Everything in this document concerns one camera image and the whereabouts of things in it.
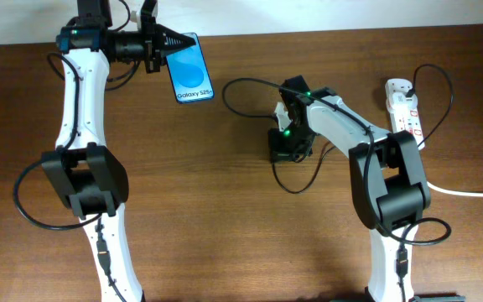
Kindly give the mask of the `blue Galaxy smartphone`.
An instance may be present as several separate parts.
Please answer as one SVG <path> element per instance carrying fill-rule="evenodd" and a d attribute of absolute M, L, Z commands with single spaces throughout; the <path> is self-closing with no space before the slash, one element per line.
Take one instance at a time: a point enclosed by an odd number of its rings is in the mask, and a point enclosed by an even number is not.
<path fill-rule="evenodd" d="M 175 100 L 179 104 L 211 100 L 215 93 L 198 36 L 196 33 L 184 35 L 191 37 L 195 45 L 167 56 Z"/>

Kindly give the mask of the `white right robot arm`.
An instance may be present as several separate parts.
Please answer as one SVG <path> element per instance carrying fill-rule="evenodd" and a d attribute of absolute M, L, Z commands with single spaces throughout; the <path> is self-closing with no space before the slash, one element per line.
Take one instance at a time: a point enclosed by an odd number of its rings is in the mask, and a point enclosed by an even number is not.
<path fill-rule="evenodd" d="M 353 205 L 371 239 L 369 301 L 411 301 L 410 260 L 423 211 L 431 202 L 416 140 L 391 133 L 353 112 L 330 88 L 309 89 L 300 75 L 278 88 L 282 100 L 268 133 L 270 161 L 297 162 L 326 138 L 348 159 Z"/>

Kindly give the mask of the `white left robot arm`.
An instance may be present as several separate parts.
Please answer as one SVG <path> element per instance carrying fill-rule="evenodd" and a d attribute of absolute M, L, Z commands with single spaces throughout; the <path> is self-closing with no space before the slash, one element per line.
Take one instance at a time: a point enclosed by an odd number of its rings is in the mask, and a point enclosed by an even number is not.
<path fill-rule="evenodd" d="M 55 150 L 42 169 L 63 205 L 78 218 L 91 246 L 103 301 L 143 301 L 125 231 L 127 172 L 106 146 L 105 93 L 110 66 L 144 65 L 158 72 L 168 55 L 195 45 L 192 38 L 157 23 L 158 4 L 146 0 L 137 30 L 112 29 L 107 1 L 80 1 L 78 14 L 56 37 L 64 65 L 65 100 Z"/>

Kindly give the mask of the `white USB charger adapter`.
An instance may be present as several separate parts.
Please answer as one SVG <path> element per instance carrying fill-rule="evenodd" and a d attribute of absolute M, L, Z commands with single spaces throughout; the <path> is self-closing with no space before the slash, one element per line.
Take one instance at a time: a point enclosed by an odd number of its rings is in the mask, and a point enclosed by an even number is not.
<path fill-rule="evenodd" d="M 406 96 L 402 92 L 393 92 L 387 97 L 387 110 L 396 114 L 416 109 L 418 106 L 418 98 L 416 95 Z"/>

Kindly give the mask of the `white power strip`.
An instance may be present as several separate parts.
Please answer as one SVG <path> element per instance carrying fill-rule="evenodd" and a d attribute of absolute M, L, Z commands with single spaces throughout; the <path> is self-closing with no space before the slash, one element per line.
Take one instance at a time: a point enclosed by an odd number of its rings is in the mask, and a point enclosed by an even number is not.
<path fill-rule="evenodd" d="M 408 96 L 408 93 L 412 88 L 413 88 L 413 84 L 406 79 L 393 78 L 388 80 L 385 84 L 386 106 L 387 106 L 387 97 L 391 93 L 402 92 L 406 96 Z M 392 131 L 394 133 L 398 133 L 401 131 L 408 131 L 414 136 L 418 144 L 419 150 L 425 147 L 425 143 L 423 142 L 424 140 L 423 130 L 421 127 L 421 122 L 418 114 L 418 107 L 410 111 L 398 112 L 396 114 L 392 114 L 389 112 L 389 116 L 392 124 Z"/>

